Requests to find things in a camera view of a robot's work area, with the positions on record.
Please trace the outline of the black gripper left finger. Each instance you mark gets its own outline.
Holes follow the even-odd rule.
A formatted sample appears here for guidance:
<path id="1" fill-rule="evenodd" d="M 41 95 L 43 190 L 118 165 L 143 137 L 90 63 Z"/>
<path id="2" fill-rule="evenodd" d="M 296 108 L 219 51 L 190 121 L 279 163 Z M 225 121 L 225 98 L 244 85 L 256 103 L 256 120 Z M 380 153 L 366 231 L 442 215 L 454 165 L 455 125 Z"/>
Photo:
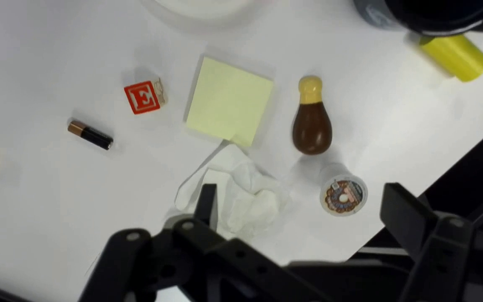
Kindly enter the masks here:
<path id="1" fill-rule="evenodd" d="M 157 302 L 179 288 L 192 302 L 331 302 L 331 298 L 249 244 L 214 231 L 217 187 L 205 185 L 195 214 L 115 234 L 80 302 Z"/>

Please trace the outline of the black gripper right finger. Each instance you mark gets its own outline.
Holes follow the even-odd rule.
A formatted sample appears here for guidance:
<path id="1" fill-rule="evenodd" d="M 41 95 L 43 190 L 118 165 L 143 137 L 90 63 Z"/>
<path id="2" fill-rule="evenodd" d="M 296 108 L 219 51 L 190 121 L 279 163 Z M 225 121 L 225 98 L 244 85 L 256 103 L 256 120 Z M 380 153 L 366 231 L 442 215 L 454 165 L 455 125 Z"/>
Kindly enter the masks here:
<path id="1" fill-rule="evenodd" d="M 400 302 L 483 302 L 483 231 L 385 187 L 381 222 L 415 262 Z"/>

